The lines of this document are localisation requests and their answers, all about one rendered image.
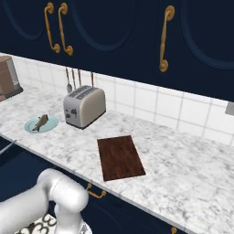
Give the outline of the grey metal bar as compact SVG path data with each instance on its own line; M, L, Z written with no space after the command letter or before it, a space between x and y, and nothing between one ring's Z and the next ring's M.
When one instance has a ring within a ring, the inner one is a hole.
M16 140L14 140L12 143L7 145L5 148L1 149L0 150L0 155L3 154L7 149L9 149L15 142L16 142Z

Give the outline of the brown piece of meat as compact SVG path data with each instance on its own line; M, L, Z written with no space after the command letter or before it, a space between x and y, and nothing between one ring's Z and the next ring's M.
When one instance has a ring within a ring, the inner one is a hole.
M37 124L35 125L34 131L39 131L40 127L45 125L48 122L48 116L46 114L43 114Z

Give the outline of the silver two-slot toaster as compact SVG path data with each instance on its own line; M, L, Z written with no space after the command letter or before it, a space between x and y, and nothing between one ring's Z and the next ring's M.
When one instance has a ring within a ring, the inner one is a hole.
M85 129L106 112L105 92L84 85L69 93L63 101L67 124Z

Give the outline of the grey wall socket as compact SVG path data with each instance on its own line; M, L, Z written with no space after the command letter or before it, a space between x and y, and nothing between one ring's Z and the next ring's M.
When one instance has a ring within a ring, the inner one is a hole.
M229 101L225 113L234 116L234 102Z

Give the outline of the light blue plate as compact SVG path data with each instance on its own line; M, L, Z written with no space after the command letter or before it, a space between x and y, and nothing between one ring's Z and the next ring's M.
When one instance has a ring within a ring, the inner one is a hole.
M49 115L48 121L37 129L37 125L39 124L40 120L40 117L30 119L25 124L25 130L29 133L45 133L53 130L59 123L59 119L57 117Z

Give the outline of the navy drawer front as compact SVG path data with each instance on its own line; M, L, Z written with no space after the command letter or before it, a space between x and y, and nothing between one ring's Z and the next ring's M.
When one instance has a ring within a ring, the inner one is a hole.
M87 188L88 183L81 184ZM90 191L99 195L102 189L92 186ZM171 228L175 227L111 193L107 192L101 199L89 196L89 203L81 214L92 234L171 234ZM176 229L176 234L186 234Z

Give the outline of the navy drawer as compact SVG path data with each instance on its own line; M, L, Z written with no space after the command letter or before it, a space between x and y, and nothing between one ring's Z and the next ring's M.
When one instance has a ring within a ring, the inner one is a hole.
M9 141L0 137L0 150L9 144ZM75 178L64 169L13 144L0 155L0 202L34 186L40 173L48 168L59 170L72 179Z
M81 184L87 188L88 183ZM99 195L102 189L92 186L90 191ZM171 234L171 228L175 227L111 193L107 192L101 199L89 196L89 203L81 214L92 234ZM186 234L176 229L176 234Z

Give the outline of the navy wall cupboard door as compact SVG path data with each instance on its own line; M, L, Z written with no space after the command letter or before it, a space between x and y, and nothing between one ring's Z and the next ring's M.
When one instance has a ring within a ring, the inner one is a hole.
M158 0L61 0L70 67L140 82L154 76Z
M166 30L162 87L234 101L234 0L160 0Z
M55 62L44 9L52 0L0 0L0 52Z

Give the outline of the dark wooden cutting board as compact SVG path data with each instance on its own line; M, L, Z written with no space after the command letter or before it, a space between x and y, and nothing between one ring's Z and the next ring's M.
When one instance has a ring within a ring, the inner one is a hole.
M145 175L131 135L98 139L97 143L104 181Z

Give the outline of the brown and grey appliance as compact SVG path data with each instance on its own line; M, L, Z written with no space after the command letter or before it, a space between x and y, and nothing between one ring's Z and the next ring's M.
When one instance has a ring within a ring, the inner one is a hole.
M0 101L22 92L14 62L10 56L0 56Z

